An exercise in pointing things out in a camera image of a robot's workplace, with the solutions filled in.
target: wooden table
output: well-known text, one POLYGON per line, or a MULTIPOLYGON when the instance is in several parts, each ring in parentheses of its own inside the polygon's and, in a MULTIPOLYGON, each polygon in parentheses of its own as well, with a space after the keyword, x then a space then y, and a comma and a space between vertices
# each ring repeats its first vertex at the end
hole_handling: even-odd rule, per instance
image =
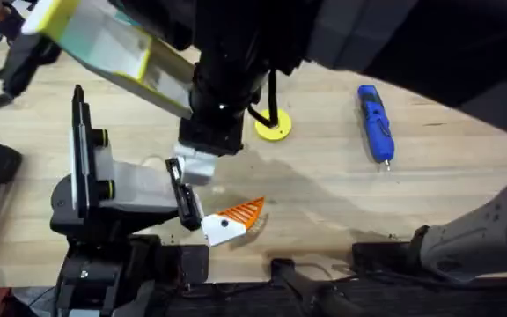
MULTIPOLYGON (((0 67, 7 50, 3 43, 0 67)), ((66 239, 48 223, 50 195, 70 168, 74 84, 86 91, 94 126, 109 130, 116 159, 163 168, 158 157, 172 153, 175 117, 66 55, 41 68, 23 96, 0 109, 0 143, 24 155, 0 217, 0 285, 54 284, 62 264, 66 239)), ((309 269, 314 277, 340 276, 352 243, 391 234, 408 239, 420 225, 451 221, 507 184, 507 134, 431 100, 307 63, 280 77, 278 91, 293 120, 290 135, 265 142, 248 116, 246 148, 221 158, 212 183, 197 189, 208 213, 266 197, 257 232, 210 249, 210 281, 266 279, 268 260, 277 256, 326 271, 309 269), (367 150, 354 97, 363 83, 378 87, 391 120, 396 155, 389 173, 378 170, 367 150)), ((177 219, 147 232, 168 243, 204 243, 201 232, 187 232, 177 219)))

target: black mount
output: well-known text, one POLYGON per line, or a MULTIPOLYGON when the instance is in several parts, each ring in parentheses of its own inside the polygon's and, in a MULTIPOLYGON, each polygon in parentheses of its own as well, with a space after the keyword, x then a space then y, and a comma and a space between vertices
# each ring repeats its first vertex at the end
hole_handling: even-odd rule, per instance
POLYGON ((94 158, 97 147, 109 145, 108 134, 92 128, 89 105, 79 85, 72 100, 72 118, 74 168, 52 193, 50 227, 69 243, 56 284, 55 313, 69 316, 72 310, 92 310, 99 316, 145 316, 163 304, 166 290, 204 283, 209 274, 208 247, 164 246, 158 236, 133 234, 176 217, 189 230, 200 227, 193 190, 174 178, 180 174, 173 171, 179 169, 177 162, 166 161, 178 197, 173 211, 101 207, 100 200, 115 195, 114 181, 97 179, 94 158))
POLYGON ((295 270, 290 259, 271 261, 271 281, 288 288, 307 316, 373 317, 379 316, 349 301, 331 282, 313 281, 295 270))

